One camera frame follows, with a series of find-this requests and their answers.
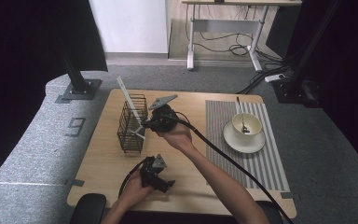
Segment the power strip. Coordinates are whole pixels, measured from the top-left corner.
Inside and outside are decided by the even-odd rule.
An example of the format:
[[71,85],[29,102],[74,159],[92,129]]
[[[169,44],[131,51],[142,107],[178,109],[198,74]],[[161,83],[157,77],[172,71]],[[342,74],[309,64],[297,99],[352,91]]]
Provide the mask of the power strip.
[[264,79],[266,80],[266,82],[271,82],[271,81],[276,81],[276,80],[282,80],[285,78],[286,77],[283,74],[278,74],[278,75],[274,75],[274,76],[265,77]]

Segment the white plate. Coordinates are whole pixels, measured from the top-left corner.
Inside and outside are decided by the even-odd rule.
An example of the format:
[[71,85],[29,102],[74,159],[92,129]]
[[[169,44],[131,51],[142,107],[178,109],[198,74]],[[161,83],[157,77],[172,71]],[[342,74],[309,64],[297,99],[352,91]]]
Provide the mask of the white plate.
[[234,128],[230,121],[227,122],[223,128],[223,136],[225,137],[225,140],[229,146],[243,153],[257,152],[263,148],[264,144],[266,143],[266,136],[264,135],[263,130],[255,135],[255,137],[253,137],[251,140],[237,137],[234,133]]

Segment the person's arm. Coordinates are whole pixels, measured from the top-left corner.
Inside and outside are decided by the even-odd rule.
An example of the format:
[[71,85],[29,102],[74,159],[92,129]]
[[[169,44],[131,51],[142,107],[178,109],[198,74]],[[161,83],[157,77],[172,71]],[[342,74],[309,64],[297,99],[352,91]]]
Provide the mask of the person's arm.
[[193,145],[190,130],[178,123],[168,133],[158,133],[167,142],[187,156],[205,177],[216,196],[238,223],[269,223],[246,188],[220,167],[206,159]]
[[123,218],[124,214],[132,206],[142,201],[147,195],[153,192],[152,187],[142,187],[142,179],[139,171],[136,171],[127,182],[123,193],[112,205],[109,213],[104,217],[101,224],[117,224]]

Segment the white wall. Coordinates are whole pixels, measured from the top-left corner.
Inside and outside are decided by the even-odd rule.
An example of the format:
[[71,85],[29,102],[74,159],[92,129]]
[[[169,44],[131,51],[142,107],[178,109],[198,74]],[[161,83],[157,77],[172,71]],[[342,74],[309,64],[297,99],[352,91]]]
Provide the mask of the white wall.
[[171,0],[89,0],[89,4],[104,52],[168,53]]

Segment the desk leg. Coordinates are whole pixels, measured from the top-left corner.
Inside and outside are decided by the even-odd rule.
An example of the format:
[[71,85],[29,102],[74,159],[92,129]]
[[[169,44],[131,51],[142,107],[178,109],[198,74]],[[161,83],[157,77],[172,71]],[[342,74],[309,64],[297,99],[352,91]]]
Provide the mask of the desk leg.
[[261,72],[263,70],[261,68],[260,62],[258,61],[255,49],[257,48],[258,39],[260,38],[261,31],[263,30],[263,25],[266,20],[268,11],[269,11],[269,6],[264,6],[263,15],[261,17],[261,20],[258,21],[258,26],[257,26],[257,30],[255,32],[254,40],[252,41],[252,45],[248,46],[249,56],[251,56],[252,63],[254,64],[256,72]]
[[196,5],[193,5],[193,16],[190,18],[190,43],[188,43],[187,70],[194,69],[194,19],[196,15]]

